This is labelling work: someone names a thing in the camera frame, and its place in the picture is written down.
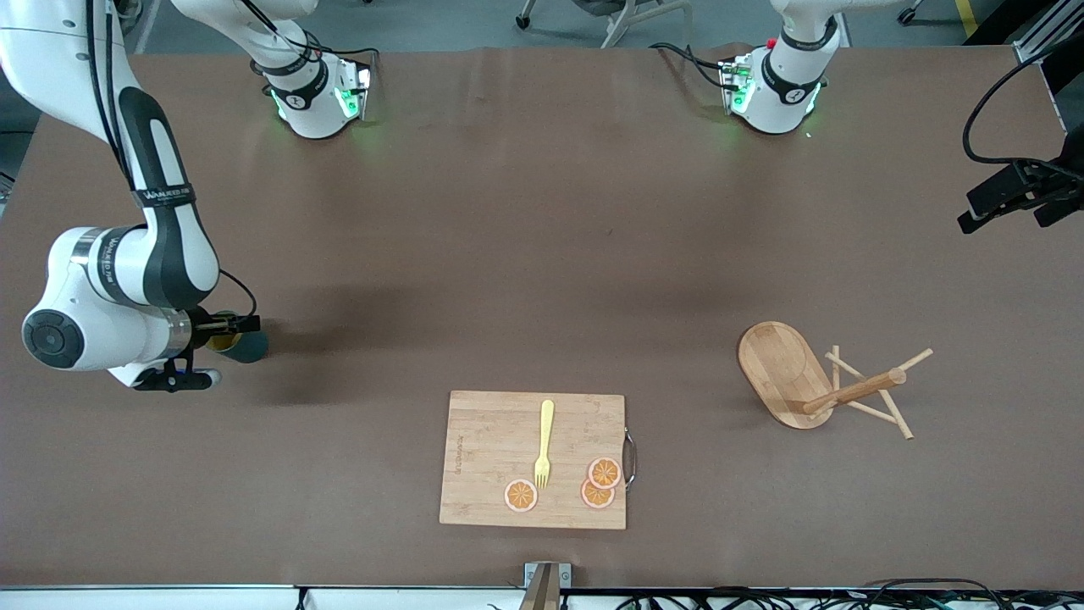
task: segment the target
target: chair wheel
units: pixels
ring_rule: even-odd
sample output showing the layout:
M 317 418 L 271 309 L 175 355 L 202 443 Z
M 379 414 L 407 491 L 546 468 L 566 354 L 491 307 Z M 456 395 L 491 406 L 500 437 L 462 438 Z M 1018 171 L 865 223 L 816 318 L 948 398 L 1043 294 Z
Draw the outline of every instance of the chair wheel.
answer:
M 900 22 L 900 25 L 907 25 L 915 18 L 914 9 L 904 9 L 900 11 L 900 14 L 895 16 L 895 21 Z

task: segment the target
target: brown tablecloth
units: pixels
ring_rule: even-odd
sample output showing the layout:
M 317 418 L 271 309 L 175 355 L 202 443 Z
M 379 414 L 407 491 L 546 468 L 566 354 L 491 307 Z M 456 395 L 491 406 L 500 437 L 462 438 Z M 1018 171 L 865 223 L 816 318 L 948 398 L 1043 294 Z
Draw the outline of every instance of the brown tablecloth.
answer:
M 486 49 L 383 57 L 370 122 L 305 141 L 246 63 L 134 60 L 268 320 L 268 360 L 199 355 L 211 391 L 23 350 L 53 237 L 139 219 L 103 143 L 34 140 L 0 224 L 0 582 L 503 585 L 553 559 L 588 586 L 1084 586 L 1084 218 L 955 222 L 1009 49 L 843 50 L 783 137 L 672 55 Z M 1061 139 L 1029 70 L 976 146 Z M 932 347 L 895 392 L 917 440 L 776 424 L 735 359 L 766 320 L 866 373 Z M 455 389 L 625 395 L 629 529 L 438 524 Z

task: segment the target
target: robotic arm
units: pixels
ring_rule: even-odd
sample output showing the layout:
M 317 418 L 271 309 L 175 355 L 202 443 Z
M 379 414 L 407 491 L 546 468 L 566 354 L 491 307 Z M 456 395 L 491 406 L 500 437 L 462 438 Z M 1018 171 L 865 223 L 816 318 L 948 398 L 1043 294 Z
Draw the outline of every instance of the robotic arm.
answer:
M 268 79 L 279 116 L 304 138 L 327 138 L 364 113 L 370 66 L 344 60 L 291 20 L 319 0 L 172 0 L 253 57 Z
M 0 63 L 30 103 L 109 143 L 144 219 L 56 238 L 44 294 L 23 324 L 27 350 L 57 369 L 108 369 L 139 390 L 211 387 L 220 377 L 193 369 L 193 350 L 257 330 L 259 319 L 198 307 L 218 258 L 169 121 L 128 65 L 112 0 L 0 3 Z
M 766 133 L 798 127 L 821 91 L 824 69 L 839 48 L 836 13 L 888 7 L 900 0 L 771 0 L 783 31 L 769 47 L 723 62 L 723 105 Z

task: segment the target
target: wooden cutting board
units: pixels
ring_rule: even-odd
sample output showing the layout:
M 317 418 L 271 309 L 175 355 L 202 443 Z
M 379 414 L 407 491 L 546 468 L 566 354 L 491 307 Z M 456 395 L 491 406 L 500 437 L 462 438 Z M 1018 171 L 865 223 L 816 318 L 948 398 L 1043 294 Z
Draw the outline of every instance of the wooden cutting board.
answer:
M 514 512 L 504 491 L 534 480 L 542 401 L 554 402 L 550 482 L 528 512 Z M 440 494 L 440 522 L 509 528 L 624 530 L 624 485 L 614 504 L 589 508 L 580 499 L 588 465 L 621 463 L 624 397 L 528 392 L 452 392 Z

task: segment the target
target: gold fork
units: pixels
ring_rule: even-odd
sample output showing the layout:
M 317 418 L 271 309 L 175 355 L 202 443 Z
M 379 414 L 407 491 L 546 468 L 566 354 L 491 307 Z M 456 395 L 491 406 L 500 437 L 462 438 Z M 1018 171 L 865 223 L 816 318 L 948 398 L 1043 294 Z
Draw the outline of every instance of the gold fork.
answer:
M 534 463 L 534 486 L 544 490 L 550 482 L 550 430 L 553 428 L 553 401 L 542 401 L 542 443 Z

